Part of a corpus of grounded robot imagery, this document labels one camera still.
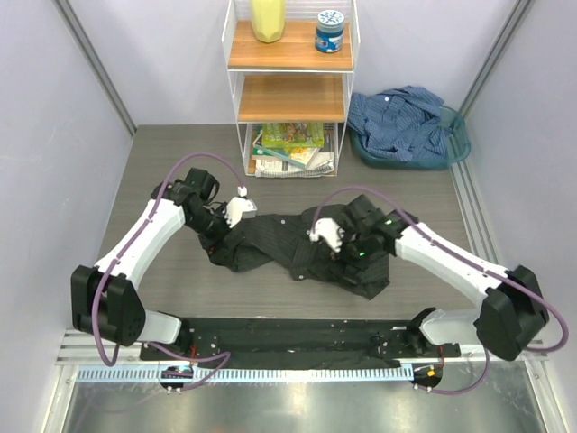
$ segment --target blue jar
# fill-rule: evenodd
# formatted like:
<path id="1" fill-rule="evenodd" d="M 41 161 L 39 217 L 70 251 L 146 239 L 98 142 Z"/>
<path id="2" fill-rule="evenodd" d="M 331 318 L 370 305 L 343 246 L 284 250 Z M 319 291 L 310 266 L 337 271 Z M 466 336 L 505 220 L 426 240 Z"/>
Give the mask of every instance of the blue jar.
<path id="1" fill-rule="evenodd" d="M 323 11 L 316 19 L 316 49 L 337 52 L 343 47 L 344 15 L 339 11 Z"/>

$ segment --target white wall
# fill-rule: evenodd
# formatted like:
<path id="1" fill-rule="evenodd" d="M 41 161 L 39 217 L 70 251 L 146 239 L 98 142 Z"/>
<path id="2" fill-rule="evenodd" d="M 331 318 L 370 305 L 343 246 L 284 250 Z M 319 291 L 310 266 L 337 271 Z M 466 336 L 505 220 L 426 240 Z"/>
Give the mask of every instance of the white wall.
<path id="1" fill-rule="evenodd" d="M 69 279 L 93 263 L 130 138 L 53 3 L 0 3 L 2 431 L 39 431 L 70 324 Z"/>
<path id="2" fill-rule="evenodd" d="M 573 332 L 569 345 L 554 355 L 565 413 L 572 417 L 577 408 L 575 16 L 575 2 L 535 2 L 468 120 L 469 161 L 505 264 L 534 270 Z M 572 424 L 577 428 L 575 418 Z"/>
<path id="3" fill-rule="evenodd" d="M 228 0 L 70 3 L 136 124 L 234 121 L 220 42 Z M 356 90 L 423 85 L 458 107 L 514 3 L 357 0 Z"/>

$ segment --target wood grain surface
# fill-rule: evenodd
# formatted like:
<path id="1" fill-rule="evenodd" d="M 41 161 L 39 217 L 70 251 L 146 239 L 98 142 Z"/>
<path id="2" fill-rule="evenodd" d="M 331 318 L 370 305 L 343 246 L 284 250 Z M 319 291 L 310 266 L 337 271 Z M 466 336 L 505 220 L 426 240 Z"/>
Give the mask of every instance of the wood grain surface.
<path id="1" fill-rule="evenodd" d="M 348 23 L 344 26 L 343 47 L 338 52 L 317 50 L 315 34 L 315 22 L 286 21 L 280 40 L 264 43 L 254 37 L 250 21 L 239 21 L 228 68 L 353 71 Z"/>
<path id="2" fill-rule="evenodd" d="M 189 152 L 210 151 L 243 172 L 233 125 L 141 126 L 122 179 L 101 255 L 124 236 L 140 216 L 152 189 L 170 167 Z M 219 198 L 235 195 L 234 176 L 217 161 L 199 158 L 194 166 L 209 170 L 221 182 Z M 179 171 L 183 179 L 187 169 Z M 449 172 L 386 171 L 368 168 L 345 142 L 339 174 L 321 179 L 245 177 L 260 214 L 300 213 L 318 205 L 335 189 L 365 184 L 396 199 L 439 235 L 469 249 Z M 357 193 L 334 202 L 348 203 Z M 252 318 L 411 318 L 421 309 L 470 307 L 457 290 L 412 263 L 391 257 L 391 284 L 368 301 L 318 281 L 293 281 L 276 263 L 255 271 L 232 273 L 211 264 L 196 235 L 182 229 L 167 242 L 144 275 L 139 289 L 147 309 L 180 316 Z"/>
<path id="3" fill-rule="evenodd" d="M 240 122 L 342 122 L 339 74 L 249 75 L 244 80 Z"/>

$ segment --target yellow bottle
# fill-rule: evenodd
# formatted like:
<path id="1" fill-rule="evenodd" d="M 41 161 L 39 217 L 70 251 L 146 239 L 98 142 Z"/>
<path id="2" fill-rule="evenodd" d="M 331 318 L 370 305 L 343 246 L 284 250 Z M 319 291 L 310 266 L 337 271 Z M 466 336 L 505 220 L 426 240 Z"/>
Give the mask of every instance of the yellow bottle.
<path id="1" fill-rule="evenodd" d="M 251 0 L 251 17 L 256 39 L 278 41 L 285 28 L 285 0 Z"/>

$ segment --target laundry basket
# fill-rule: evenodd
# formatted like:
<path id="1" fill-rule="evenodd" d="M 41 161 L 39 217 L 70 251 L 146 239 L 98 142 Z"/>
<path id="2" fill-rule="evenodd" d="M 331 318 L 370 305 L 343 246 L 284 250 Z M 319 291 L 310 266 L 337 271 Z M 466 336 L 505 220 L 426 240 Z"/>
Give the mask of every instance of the laundry basket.
<path id="1" fill-rule="evenodd" d="M 357 132 L 349 128 L 351 131 L 351 146 L 366 165 L 377 169 L 445 170 L 469 156 L 471 142 L 465 129 L 465 119 L 452 108 L 448 106 L 441 107 L 441 122 L 439 125 L 451 131 L 446 138 L 447 154 L 443 160 L 393 161 L 371 155 L 362 147 L 361 137 Z"/>

